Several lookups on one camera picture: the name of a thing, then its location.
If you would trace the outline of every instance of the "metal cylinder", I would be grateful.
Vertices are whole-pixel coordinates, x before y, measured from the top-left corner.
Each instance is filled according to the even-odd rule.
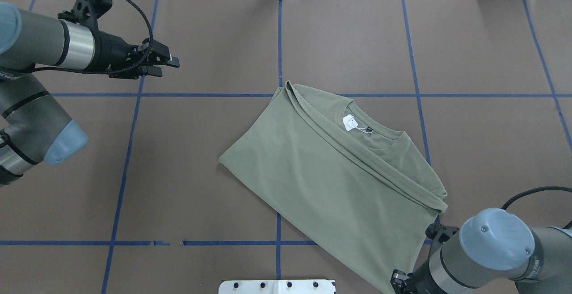
[[[532,227],[537,239],[525,277],[536,280],[517,282],[520,294],[569,294],[572,288],[572,231],[557,227]]]
[[[72,121],[38,80],[0,82],[0,113],[10,123],[0,147],[0,184],[9,184],[43,161]]]
[[[67,35],[66,45],[57,66],[84,70],[92,62],[96,52],[92,32],[87,27],[68,21],[64,21],[62,25]]]
[[[22,19],[20,35],[8,51],[0,54],[0,67],[18,71],[34,63],[55,65],[65,44],[62,23],[56,18],[18,11]]]

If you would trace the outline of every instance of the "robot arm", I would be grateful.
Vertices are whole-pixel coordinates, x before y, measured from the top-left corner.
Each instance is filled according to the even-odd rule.
[[[529,228],[490,208],[459,230],[430,226],[429,259],[415,272],[394,270],[396,294],[467,294],[495,278],[515,281],[520,294],[565,294],[572,288],[572,231]]]
[[[0,185],[17,180],[45,160],[57,165],[82,149],[88,137],[31,74],[64,70],[137,79],[162,76],[156,65],[178,67],[169,48],[149,38],[130,45],[98,29],[111,0],[77,0],[58,19],[0,2],[0,113],[10,124],[0,131]],[[35,68],[35,64],[53,67]]]

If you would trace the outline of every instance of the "folded t-shirt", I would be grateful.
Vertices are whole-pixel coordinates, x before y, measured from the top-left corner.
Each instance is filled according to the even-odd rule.
[[[447,208],[439,177],[404,131],[352,99],[290,82],[220,162],[385,294],[394,293],[394,269],[413,269],[425,229]]]

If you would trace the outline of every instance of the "clothing tag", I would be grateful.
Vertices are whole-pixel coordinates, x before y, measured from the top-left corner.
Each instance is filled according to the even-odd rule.
[[[344,122],[346,131],[350,131],[351,129],[355,129],[359,126],[356,119],[351,114],[346,115],[342,121]]]

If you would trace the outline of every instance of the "blue joint cap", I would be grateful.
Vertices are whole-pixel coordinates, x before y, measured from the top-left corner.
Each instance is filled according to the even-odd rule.
[[[57,166],[86,145],[88,145],[88,136],[75,120],[71,120],[51,144],[43,160]]]
[[[533,234],[526,224],[498,208],[484,209],[467,220],[459,241],[468,257],[494,270],[520,267],[534,251]]]
[[[16,43],[22,30],[22,16],[14,5],[0,1],[0,54]]]

